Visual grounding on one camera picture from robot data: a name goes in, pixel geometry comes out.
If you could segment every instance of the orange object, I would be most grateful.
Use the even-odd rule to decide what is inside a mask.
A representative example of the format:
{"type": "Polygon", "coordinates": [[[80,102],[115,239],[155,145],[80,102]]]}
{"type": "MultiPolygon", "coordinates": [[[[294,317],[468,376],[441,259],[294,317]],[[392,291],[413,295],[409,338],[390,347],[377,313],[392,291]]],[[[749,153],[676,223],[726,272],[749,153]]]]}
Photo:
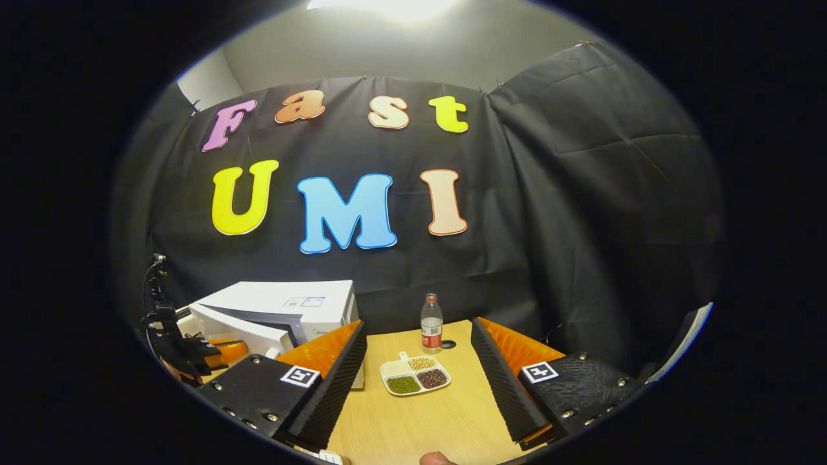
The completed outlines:
{"type": "Polygon", "coordinates": [[[479,320],[485,330],[488,331],[488,334],[491,335],[491,338],[494,339],[497,348],[503,354],[503,358],[508,363],[514,376],[517,376],[520,369],[527,365],[549,362],[566,356],[562,352],[558,352],[501,324],[484,318],[479,318],[479,320]]]}
{"type": "Polygon", "coordinates": [[[239,341],[238,343],[234,344],[227,344],[226,346],[219,346],[218,344],[224,344],[234,341],[235,339],[215,339],[210,340],[209,343],[216,346],[218,350],[221,351],[221,358],[226,364],[233,363],[234,361],[238,360],[241,357],[244,357],[249,349],[244,341],[239,341]]]}
{"type": "Polygon", "coordinates": [[[285,354],[279,355],[276,360],[316,370],[322,374],[322,379],[324,379],[327,377],[327,372],[330,371],[333,363],[339,358],[339,354],[342,353],[347,341],[356,331],[359,323],[360,320],[356,320],[347,326],[342,326],[330,333],[319,336],[285,354]]]}

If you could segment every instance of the foam letter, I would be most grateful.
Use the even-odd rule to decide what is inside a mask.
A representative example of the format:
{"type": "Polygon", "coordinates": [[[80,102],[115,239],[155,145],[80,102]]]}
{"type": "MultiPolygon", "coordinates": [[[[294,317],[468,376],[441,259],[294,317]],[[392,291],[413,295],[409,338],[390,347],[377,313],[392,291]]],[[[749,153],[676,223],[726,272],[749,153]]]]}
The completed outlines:
{"type": "Polygon", "coordinates": [[[457,103],[450,95],[428,100],[428,105],[437,108],[437,124],[448,132],[465,132],[468,123],[457,120],[457,112],[464,112],[465,105],[457,103]]]}
{"type": "Polygon", "coordinates": [[[330,179],[317,177],[300,181],[296,189],[304,194],[307,232],[299,250],[324,253],[331,249],[331,242],[324,237],[323,222],[339,247],[347,248],[360,220],[357,246],[372,249],[394,245],[396,235],[390,231],[388,219],[388,189],[393,183],[388,175],[364,175],[345,204],[330,179]]]}
{"type": "Polygon", "coordinates": [[[215,122],[213,132],[209,135],[209,140],[204,144],[201,151],[211,151],[223,147],[229,140],[227,139],[227,130],[235,132],[238,126],[241,125],[241,120],[244,119],[244,113],[253,111],[255,107],[255,100],[247,100],[244,103],[218,110],[215,115],[218,121],[215,122]]]}
{"type": "Polygon", "coordinates": [[[292,122],[297,119],[310,119],[317,117],[324,112],[322,100],[324,92],[321,90],[305,90],[294,93],[282,102],[287,105],[275,114],[275,121],[278,123],[292,122]]]}
{"type": "Polygon", "coordinates": [[[408,114],[403,111],[407,108],[408,104],[401,98],[380,95],[370,101],[373,111],[367,114],[367,119],[376,127],[402,129],[410,122],[408,114]]]}
{"type": "Polygon", "coordinates": [[[429,170],[419,175],[431,191],[433,221],[428,231],[434,236],[459,234],[468,229],[468,222],[460,218],[454,181],[460,179],[454,170],[429,170]]]}
{"type": "Polygon", "coordinates": [[[258,228],[267,213],[267,198],[270,193],[270,175],[279,167],[275,160],[263,160],[250,167],[253,175],[253,194],[247,213],[236,215],[232,212],[232,193],[236,180],[241,177],[241,168],[227,168],[213,177],[213,225],[222,234],[235,236],[247,234],[258,228]]]}

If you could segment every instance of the plastic water bottle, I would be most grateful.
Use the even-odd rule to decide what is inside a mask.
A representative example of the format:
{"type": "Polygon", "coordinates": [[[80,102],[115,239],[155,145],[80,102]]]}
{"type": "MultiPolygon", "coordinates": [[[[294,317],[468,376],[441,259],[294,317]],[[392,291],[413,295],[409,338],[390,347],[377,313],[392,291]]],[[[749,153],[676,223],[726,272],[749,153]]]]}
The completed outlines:
{"type": "Polygon", "coordinates": [[[433,292],[425,296],[419,322],[422,324],[423,351],[429,354],[439,353],[442,350],[442,309],[433,292]]]}

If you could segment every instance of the hand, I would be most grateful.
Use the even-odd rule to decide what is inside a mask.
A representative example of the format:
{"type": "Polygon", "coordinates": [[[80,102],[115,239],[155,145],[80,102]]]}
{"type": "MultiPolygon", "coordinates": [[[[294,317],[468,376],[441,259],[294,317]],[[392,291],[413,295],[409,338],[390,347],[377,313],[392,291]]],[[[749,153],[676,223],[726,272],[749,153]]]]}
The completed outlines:
{"type": "Polygon", "coordinates": [[[441,452],[429,452],[419,458],[419,465],[456,465],[441,452]]]}

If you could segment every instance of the sticker label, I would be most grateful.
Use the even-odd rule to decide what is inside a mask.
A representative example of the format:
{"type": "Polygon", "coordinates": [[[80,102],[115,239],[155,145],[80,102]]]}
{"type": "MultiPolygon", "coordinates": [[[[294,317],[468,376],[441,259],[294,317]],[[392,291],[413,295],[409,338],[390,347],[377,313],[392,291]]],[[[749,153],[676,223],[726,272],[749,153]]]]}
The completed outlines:
{"type": "Polygon", "coordinates": [[[422,326],[422,345],[426,348],[442,346],[442,325],[436,327],[422,326]]]}
{"type": "Polygon", "coordinates": [[[302,303],[303,307],[321,307],[324,302],[324,297],[308,297],[302,303]]]}
{"type": "Polygon", "coordinates": [[[281,380],[306,389],[313,384],[316,376],[319,376],[319,372],[316,370],[304,367],[292,367],[281,377],[281,380]]]}
{"type": "Polygon", "coordinates": [[[290,300],[284,303],[282,307],[298,307],[302,304],[303,301],[304,297],[290,297],[290,300]]]}
{"type": "Polygon", "coordinates": [[[554,371],[554,368],[551,368],[551,366],[548,365],[547,362],[535,363],[533,365],[523,367],[523,373],[525,373],[525,376],[527,376],[528,380],[531,381],[531,384],[560,376],[554,371]]]}

